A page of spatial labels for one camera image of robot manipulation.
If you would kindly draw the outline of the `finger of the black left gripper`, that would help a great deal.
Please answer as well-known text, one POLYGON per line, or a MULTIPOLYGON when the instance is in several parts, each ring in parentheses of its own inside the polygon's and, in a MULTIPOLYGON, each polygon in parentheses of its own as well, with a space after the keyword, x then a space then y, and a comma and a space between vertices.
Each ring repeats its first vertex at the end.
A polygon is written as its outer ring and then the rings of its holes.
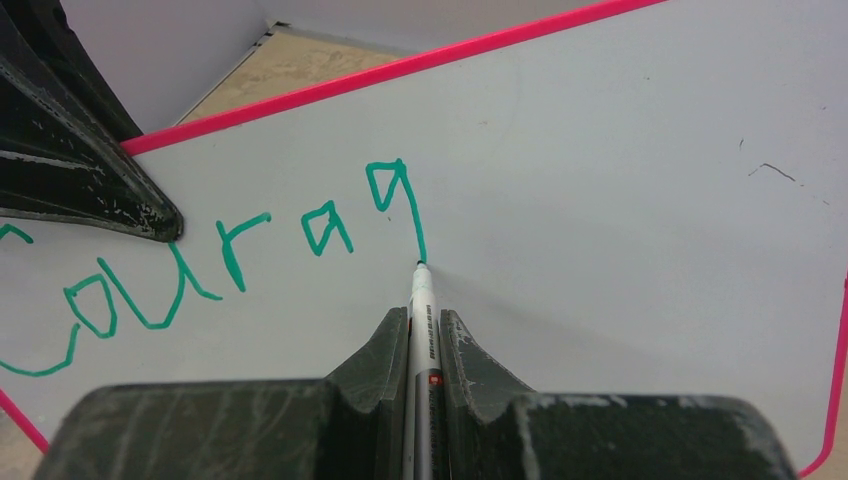
POLYGON ((60 2, 2 2, 2 216, 178 240, 183 215, 121 145, 141 133, 60 2))

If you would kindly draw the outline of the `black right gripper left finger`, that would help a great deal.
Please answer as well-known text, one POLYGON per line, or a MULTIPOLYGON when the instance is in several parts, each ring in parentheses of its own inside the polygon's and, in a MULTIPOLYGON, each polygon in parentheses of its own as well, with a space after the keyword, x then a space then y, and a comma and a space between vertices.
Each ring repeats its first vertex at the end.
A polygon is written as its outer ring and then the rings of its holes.
POLYGON ((319 379, 115 385, 64 418, 38 479, 397 479, 408 313, 319 379))

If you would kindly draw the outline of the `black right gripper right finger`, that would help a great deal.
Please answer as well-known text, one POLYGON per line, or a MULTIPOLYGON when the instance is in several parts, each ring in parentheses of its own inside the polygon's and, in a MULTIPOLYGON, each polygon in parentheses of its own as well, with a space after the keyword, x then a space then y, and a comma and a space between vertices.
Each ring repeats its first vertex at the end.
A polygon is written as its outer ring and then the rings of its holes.
POLYGON ((451 474, 456 479, 794 479, 751 404, 702 395, 541 393, 441 313, 451 474))

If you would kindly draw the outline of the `white whiteboard marker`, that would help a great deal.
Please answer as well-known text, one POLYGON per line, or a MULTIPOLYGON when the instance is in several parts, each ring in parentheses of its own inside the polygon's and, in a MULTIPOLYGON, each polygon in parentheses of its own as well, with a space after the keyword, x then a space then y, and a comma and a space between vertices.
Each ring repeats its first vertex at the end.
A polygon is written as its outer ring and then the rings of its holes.
POLYGON ((422 260, 417 262, 413 272, 408 323, 402 477, 448 479, 450 465, 439 309, 431 272, 422 260))

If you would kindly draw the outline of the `pink framed whiteboard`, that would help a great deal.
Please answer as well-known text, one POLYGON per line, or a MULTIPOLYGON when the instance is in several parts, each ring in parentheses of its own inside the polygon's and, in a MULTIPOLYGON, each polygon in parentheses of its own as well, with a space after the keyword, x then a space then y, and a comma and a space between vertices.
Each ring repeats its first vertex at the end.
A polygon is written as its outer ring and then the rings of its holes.
POLYGON ((847 5, 610 1, 141 137, 174 246, 3 220, 1 395, 327 374, 410 295, 531 387, 739 397, 830 451, 847 5))

